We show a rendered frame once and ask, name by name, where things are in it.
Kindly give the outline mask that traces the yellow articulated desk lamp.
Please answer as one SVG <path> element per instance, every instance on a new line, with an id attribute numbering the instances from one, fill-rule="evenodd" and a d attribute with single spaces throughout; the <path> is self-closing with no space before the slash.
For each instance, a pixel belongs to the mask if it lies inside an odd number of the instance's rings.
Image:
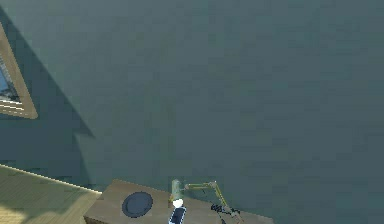
<path id="1" fill-rule="evenodd" d="M 217 213 L 221 220 L 221 224 L 227 224 L 222 217 L 222 214 L 227 214 L 232 219 L 235 219 L 236 224 L 244 224 L 244 220 L 241 217 L 241 212 L 228 205 L 216 181 L 183 184 L 180 180 L 174 179 L 171 182 L 171 194 L 169 196 L 168 202 L 171 203 L 174 208 L 179 208 L 183 205 L 183 197 L 186 191 L 204 189 L 213 190 L 219 201 L 219 204 L 213 204 L 211 206 L 211 210 Z"/>

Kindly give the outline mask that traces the wooden framed window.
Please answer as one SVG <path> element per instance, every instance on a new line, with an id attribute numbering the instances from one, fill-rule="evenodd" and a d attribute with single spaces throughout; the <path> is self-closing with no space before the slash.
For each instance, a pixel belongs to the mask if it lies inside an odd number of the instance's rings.
<path id="1" fill-rule="evenodd" d="M 35 109 L 18 63 L 0 22 L 0 77 L 4 88 L 0 88 L 0 113 L 26 119 L 36 119 Z"/>

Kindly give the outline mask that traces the brown wooden desk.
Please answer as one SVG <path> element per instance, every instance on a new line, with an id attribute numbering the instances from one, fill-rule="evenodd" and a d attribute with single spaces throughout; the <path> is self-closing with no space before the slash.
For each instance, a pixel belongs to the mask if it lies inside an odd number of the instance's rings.
<path id="1" fill-rule="evenodd" d="M 122 212 L 122 203 L 134 192 L 147 192 L 153 198 L 151 210 L 142 217 L 129 218 Z M 168 224 L 174 210 L 168 202 L 170 194 L 151 187 L 122 180 L 113 180 L 91 208 L 84 214 L 86 224 Z M 221 224 L 217 213 L 211 210 L 212 203 L 184 198 L 187 211 L 183 224 Z M 227 224 L 236 224 L 227 214 L 222 214 Z M 275 224 L 272 218 L 241 212 L 244 224 Z"/>

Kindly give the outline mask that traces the dark round plate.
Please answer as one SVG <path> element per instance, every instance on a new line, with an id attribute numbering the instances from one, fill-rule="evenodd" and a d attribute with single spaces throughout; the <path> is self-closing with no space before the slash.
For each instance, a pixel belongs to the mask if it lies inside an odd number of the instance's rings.
<path id="1" fill-rule="evenodd" d="M 153 198 L 147 192 L 134 192 L 122 203 L 122 212 L 129 218 L 139 218 L 147 214 L 153 205 Z"/>

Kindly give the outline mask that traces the black white-edged cell phone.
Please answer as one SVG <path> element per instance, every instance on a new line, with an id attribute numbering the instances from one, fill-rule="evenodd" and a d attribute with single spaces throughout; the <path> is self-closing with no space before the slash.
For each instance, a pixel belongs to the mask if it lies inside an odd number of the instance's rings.
<path id="1" fill-rule="evenodd" d="M 175 208 L 170 216 L 168 224 L 183 224 L 187 209 L 185 207 Z"/>

